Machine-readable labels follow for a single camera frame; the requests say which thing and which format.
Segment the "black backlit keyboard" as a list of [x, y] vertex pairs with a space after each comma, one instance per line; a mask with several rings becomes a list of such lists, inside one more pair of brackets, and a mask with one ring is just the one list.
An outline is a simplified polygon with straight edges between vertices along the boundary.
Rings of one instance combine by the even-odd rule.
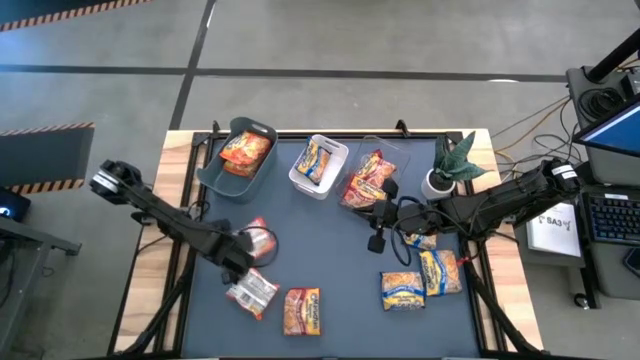
[[580, 203], [591, 241], [640, 246], [640, 194], [584, 192]]

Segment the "black pole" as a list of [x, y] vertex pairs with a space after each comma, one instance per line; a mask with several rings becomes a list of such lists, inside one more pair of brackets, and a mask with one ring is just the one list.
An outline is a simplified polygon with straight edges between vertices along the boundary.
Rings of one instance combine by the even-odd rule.
[[640, 27], [591, 68], [586, 73], [586, 78], [593, 83], [600, 82], [638, 50], [640, 50]]

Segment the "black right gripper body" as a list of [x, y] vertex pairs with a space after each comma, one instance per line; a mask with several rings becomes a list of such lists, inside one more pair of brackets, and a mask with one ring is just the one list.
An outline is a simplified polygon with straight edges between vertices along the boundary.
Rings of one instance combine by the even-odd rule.
[[434, 214], [428, 213], [430, 207], [411, 196], [401, 196], [396, 200], [398, 185], [393, 179], [386, 179], [381, 189], [386, 193], [387, 198], [373, 204], [379, 218], [376, 223], [369, 223], [375, 231], [368, 240], [369, 251], [374, 253], [384, 251], [386, 229], [389, 229], [392, 235], [400, 235], [403, 241], [405, 235], [435, 235], [440, 221], [433, 218]]

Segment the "white plastic bin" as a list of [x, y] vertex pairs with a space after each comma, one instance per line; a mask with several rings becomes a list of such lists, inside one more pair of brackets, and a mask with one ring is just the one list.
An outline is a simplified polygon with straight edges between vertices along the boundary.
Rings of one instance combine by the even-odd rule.
[[349, 149], [346, 145], [320, 134], [312, 135], [309, 140], [329, 153], [328, 161], [322, 172], [319, 183], [314, 183], [305, 174], [297, 170], [297, 163], [306, 155], [306, 150], [300, 153], [298, 159], [289, 171], [289, 179], [295, 189], [317, 200], [324, 200], [332, 187], [336, 184], [338, 175], [348, 158]]

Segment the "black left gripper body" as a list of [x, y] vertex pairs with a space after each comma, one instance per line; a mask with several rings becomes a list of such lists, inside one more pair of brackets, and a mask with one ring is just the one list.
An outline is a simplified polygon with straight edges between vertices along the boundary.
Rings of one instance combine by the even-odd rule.
[[222, 268], [223, 283], [237, 283], [248, 273], [248, 270], [239, 269], [239, 254], [241, 252], [251, 254], [253, 245], [241, 244], [239, 232], [232, 232], [229, 222], [210, 222], [209, 225], [212, 230], [209, 237], [212, 245], [203, 257]]

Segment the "computer monitor with blue screen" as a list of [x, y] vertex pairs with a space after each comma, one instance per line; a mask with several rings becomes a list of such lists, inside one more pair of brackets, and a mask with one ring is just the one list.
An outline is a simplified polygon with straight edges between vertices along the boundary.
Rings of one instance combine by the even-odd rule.
[[587, 147], [640, 158], [640, 94], [573, 136]]

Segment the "orange Maruchan chicken noodle pack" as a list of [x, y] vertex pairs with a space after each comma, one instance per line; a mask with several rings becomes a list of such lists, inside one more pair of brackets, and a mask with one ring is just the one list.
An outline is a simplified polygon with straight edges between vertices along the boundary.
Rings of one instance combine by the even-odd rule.
[[251, 221], [245, 228], [245, 232], [249, 234], [253, 250], [251, 255], [258, 259], [276, 247], [275, 237], [267, 230], [267, 224], [262, 217], [257, 217]]
[[231, 139], [219, 156], [236, 165], [250, 165], [261, 158], [271, 147], [271, 141], [259, 134], [244, 131]]
[[233, 175], [251, 179], [255, 176], [256, 172], [259, 169], [259, 166], [260, 164], [258, 162], [242, 165], [235, 164], [231, 161], [226, 161], [223, 165], [223, 169]]
[[225, 293], [226, 297], [250, 312], [257, 320], [263, 319], [265, 310], [275, 298], [280, 286], [265, 278], [260, 271], [251, 268]]

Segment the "blue-grey table mat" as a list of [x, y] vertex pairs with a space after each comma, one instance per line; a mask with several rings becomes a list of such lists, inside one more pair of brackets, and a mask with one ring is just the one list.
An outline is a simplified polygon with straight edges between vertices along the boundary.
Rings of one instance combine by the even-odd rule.
[[[276, 233], [279, 251], [263, 276], [280, 293], [262, 320], [225, 295], [220, 269], [207, 260], [195, 265], [182, 355], [205, 357], [475, 357], [479, 353], [468, 294], [431, 297], [422, 309], [384, 311], [381, 272], [401, 269], [402, 250], [368, 250], [368, 223], [339, 204], [295, 189], [289, 171], [303, 149], [282, 141], [277, 160], [249, 203], [216, 195], [208, 220], [228, 219], [240, 228], [262, 217]], [[320, 336], [285, 336], [283, 293], [291, 288], [321, 290]]]

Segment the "dark blue-grey plastic bin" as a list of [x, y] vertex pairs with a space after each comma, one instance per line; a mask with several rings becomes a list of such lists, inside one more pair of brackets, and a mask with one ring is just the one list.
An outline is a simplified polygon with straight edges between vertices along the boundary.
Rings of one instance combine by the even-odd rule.
[[[270, 149], [256, 161], [260, 166], [255, 176], [251, 179], [225, 171], [223, 165], [226, 160], [219, 156], [222, 148], [231, 139], [244, 131], [262, 135], [271, 141]], [[246, 117], [235, 118], [230, 122], [230, 134], [221, 148], [205, 168], [196, 171], [196, 175], [201, 184], [212, 189], [216, 194], [235, 203], [250, 202], [255, 197], [275, 161], [277, 141], [278, 134], [273, 128]]]

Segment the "green snake plant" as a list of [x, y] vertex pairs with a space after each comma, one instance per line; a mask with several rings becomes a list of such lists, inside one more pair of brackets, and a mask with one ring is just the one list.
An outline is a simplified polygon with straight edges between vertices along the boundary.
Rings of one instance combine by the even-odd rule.
[[436, 140], [433, 170], [440, 178], [447, 181], [463, 182], [471, 181], [487, 173], [487, 170], [467, 159], [475, 136], [476, 132], [471, 132], [452, 150], [449, 149], [445, 137]]

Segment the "black device with blue light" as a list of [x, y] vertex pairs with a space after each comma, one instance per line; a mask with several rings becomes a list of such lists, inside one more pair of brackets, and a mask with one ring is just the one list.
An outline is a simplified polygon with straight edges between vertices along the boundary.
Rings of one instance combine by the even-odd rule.
[[0, 217], [22, 222], [31, 205], [31, 201], [19, 194], [0, 188]]

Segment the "blue Maruchan soy noodle pack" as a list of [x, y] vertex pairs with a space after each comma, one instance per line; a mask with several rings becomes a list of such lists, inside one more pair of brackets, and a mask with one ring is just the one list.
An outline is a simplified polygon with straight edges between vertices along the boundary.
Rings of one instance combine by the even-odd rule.
[[420, 253], [421, 270], [427, 296], [459, 293], [462, 283], [452, 250], [426, 250]]
[[406, 245], [420, 250], [433, 250], [437, 245], [436, 235], [411, 234], [404, 236]]
[[425, 307], [425, 288], [419, 272], [381, 272], [384, 311], [409, 311]]
[[322, 180], [330, 157], [331, 153], [327, 149], [309, 137], [306, 148], [294, 168], [312, 183], [318, 185]]

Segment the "grey side desk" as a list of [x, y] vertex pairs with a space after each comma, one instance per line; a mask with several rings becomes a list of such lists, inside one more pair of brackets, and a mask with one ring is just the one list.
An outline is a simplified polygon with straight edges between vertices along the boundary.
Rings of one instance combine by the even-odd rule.
[[584, 192], [633, 193], [640, 190], [618, 186], [588, 186], [573, 202], [577, 221], [577, 230], [582, 255], [580, 257], [531, 250], [528, 248], [526, 227], [521, 225], [515, 229], [519, 240], [519, 251], [525, 263], [562, 267], [574, 286], [573, 296], [585, 294], [591, 308], [598, 306], [598, 293], [608, 297], [629, 300], [640, 300], [640, 278], [636, 277], [622, 264], [626, 253], [640, 246], [600, 243], [590, 240], [584, 221], [584, 213], [580, 199]]

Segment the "white SA3 paper sign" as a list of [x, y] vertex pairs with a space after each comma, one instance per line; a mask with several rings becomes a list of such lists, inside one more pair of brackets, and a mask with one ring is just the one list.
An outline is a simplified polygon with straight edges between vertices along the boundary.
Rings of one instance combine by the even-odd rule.
[[531, 250], [580, 257], [575, 207], [558, 203], [526, 223], [528, 248]]

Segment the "red Maruchan beef noodle pack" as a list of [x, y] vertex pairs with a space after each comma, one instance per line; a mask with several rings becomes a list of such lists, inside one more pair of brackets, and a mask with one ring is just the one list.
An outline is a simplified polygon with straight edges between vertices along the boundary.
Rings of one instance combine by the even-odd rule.
[[375, 187], [357, 176], [353, 176], [345, 188], [340, 204], [349, 208], [370, 206], [373, 205], [371, 199], [377, 192], [384, 193], [384, 200], [387, 198], [386, 193], [381, 188]]
[[320, 300], [319, 288], [289, 289], [284, 298], [284, 335], [320, 336]]
[[380, 149], [365, 154], [360, 161], [355, 175], [369, 184], [381, 188], [384, 181], [390, 178], [397, 166], [383, 157]]

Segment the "white plant pot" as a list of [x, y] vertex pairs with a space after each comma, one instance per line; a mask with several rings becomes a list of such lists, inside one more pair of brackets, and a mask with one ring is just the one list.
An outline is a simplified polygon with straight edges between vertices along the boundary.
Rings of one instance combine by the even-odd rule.
[[432, 201], [449, 197], [455, 187], [454, 181], [442, 177], [432, 168], [422, 180], [421, 192], [427, 200]]

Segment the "clear plastic container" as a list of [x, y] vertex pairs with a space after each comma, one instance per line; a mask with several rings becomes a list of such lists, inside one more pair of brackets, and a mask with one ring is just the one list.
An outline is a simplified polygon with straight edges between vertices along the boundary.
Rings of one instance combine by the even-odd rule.
[[385, 160], [397, 166], [396, 171], [388, 179], [393, 179], [397, 185], [399, 184], [403, 172], [409, 164], [409, 152], [380, 137], [367, 135], [354, 147], [355, 152], [353, 154], [350, 154], [350, 159], [348, 160], [348, 166], [346, 168], [345, 175], [337, 186], [339, 204], [347, 184], [353, 176], [356, 176], [355, 172], [360, 164], [361, 158], [365, 154], [373, 152], [377, 149], [380, 149], [383, 152], [383, 157]]

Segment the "grey metal desk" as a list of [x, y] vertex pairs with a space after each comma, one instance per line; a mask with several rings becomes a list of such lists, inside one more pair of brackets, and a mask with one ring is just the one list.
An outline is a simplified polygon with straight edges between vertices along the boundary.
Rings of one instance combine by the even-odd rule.
[[0, 217], [0, 360], [14, 342], [51, 250], [77, 256], [81, 244]]

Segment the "grey equipment cabinet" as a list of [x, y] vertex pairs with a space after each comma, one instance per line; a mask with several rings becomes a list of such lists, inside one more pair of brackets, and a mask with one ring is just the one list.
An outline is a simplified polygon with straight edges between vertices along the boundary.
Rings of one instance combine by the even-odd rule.
[[[569, 95], [574, 103], [580, 129], [584, 129], [592, 122], [602, 118], [602, 115], [596, 115], [594, 110], [588, 110], [587, 106], [589, 100], [600, 90], [611, 89], [615, 91], [622, 103], [631, 98], [622, 85], [628, 73], [612, 72], [600, 82], [593, 83], [586, 78], [586, 73], [589, 70], [590, 67], [583, 67], [571, 68], [566, 71]], [[592, 147], [586, 147], [586, 153], [588, 168], [594, 182], [640, 187], [640, 158]]]

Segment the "black hazard-striped platform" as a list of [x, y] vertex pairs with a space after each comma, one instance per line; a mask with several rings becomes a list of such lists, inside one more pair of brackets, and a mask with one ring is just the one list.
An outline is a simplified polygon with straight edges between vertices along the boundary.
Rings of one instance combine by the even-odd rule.
[[26, 195], [83, 186], [93, 122], [0, 131], [0, 188]]
[[152, 0], [0, 0], [0, 32], [94, 15]]

